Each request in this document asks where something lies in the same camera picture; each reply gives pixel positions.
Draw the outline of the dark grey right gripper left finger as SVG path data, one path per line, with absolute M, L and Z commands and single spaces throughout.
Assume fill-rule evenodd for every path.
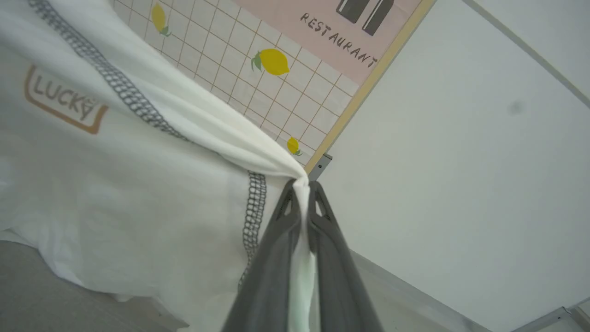
M 223 332 L 287 332 L 293 254 L 301 233 L 301 208 L 288 181 L 260 240 Z

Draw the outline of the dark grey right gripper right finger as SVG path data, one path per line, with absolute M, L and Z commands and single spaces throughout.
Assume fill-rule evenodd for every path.
M 311 181 L 307 211 L 310 250 L 316 256 L 321 332 L 383 332 L 326 193 Z

